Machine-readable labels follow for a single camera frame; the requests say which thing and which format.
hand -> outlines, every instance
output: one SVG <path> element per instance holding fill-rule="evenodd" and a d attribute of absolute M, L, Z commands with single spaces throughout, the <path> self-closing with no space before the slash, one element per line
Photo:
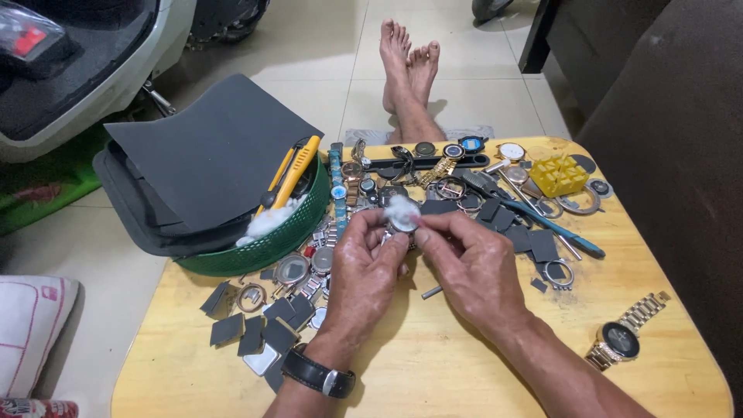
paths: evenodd
<path fill-rule="evenodd" d="M 354 346 L 371 335 L 389 308 L 408 251 L 406 234 L 395 234 L 380 245 L 383 220 L 381 209 L 356 213 L 333 251 L 331 296 L 320 332 Z"/>
<path fill-rule="evenodd" d="M 423 216 L 415 241 L 438 270 L 454 309 L 481 332 L 517 327 L 532 316 L 508 238 L 450 212 Z"/>

green basket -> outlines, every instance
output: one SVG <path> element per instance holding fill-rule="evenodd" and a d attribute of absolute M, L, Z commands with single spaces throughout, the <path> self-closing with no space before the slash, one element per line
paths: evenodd
<path fill-rule="evenodd" d="M 261 239 L 218 253 L 174 258 L 186 270 L 204 276 L 229 277 L 250 273 L 279 261 L 296 250 L 317 228 L 330 199 L 328 171 L 320 161 L 319 153 L 308 170 L 315 169 L 315 180 L 307 199 L 278 228 Z"/>

cushion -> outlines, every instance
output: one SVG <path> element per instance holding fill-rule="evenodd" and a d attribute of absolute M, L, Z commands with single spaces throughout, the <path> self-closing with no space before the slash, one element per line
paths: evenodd
<path fill-rule="evenodd" d="M 0 276 L 0 398 L 27 398 L 77 296 L 77 280 Z"/>

wooden table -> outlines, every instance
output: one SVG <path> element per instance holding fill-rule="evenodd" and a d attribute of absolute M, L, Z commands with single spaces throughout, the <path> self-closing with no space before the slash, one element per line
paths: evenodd
<path fill-rule="evenodd" d="M 510 141 L 537 158 L 553 152 L 588 155 L 581 146 L 559 138 Z M 496 145 L 503 142 L 488 142 L 486 153 L 493 157 Z M 349 152 L 346 147 L 344 160 Z M 392 157 L 388 147 L 368 147 L 366 154 Z M 591 177 L 602 176 L 597 171 Z M 422 199 L 422 189 L 411 191 L 411 197 Z M 639 358 L 611 367 L 606 375 L 659 417 L 731 417 L 727 384 L 642 237 L 617 197 L 604 199 L 602 208 L 605 213 L 583 217 L 565 213 L 556 220 L 606 251 L 604 260 L 584 255 L 577 262 L 558 245 L 575 270 L 572 292 L 551 288 L 539 292 L 529 285 L 538 277 L 532 262 L 517 256 L 528 308 L 582 356 L 600 324 L 619 318 L 650 292 L 667 291 L 674 300 L 640 331 Z M 421 300 L 421 293 L 437 282 L 420 253 L 411 252 L 406 261 L 412 277 L 400 280 L 392 307 L 357 355 L 352 369 L 360 380 L 338 415 L 544 416 L 498 350 L 452 311 L 443 294 Z M 264 413 L 273 391 L 236 355 L 236 345 L 219 350 L 209 346 L 213 320 L 198 307 L 222 280 L 167 263 L 119 375 L 111 407 L 114 418 Z M 251 275 L 250 281 L 258 279 Z M 313 332 L 303 331 L 303 341 Z"/>

bare foot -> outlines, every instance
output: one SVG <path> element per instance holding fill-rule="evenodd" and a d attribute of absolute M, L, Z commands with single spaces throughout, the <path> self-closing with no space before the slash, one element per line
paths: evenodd
<path fill-rule="evenodd" d="M 390 71 L 392 70 L 394 77 L 400 76 L 398 58 L 401 58 L 405 76 L 408 77 L 406 64 L 411 46 L 409 38 L 410 35 L 404 26 L 398 25 L 392 19 L 385 19 L 382 22 L 382 39 L 379 44 L 379 54 L 382 56 L 382 63 L 387 73 L 387 81 L 384 83 L 384 95 L 382 96 L 382 106 L 387 112 L 393 115 L 395 115 L 395 105 L 392 104 L 391 99 L 392 93 L 390 89 L 392 86 L 390 82 Z"/>
<path fill-rule="evenodd" d="M 438 57 L 441 46 L 436 41 L 416 48 L 410 53 L 410 83 L 413 93 L 424 107 L 428 107 L 428 97 L 431 95 L 431 85 L 438 72 Z"/>

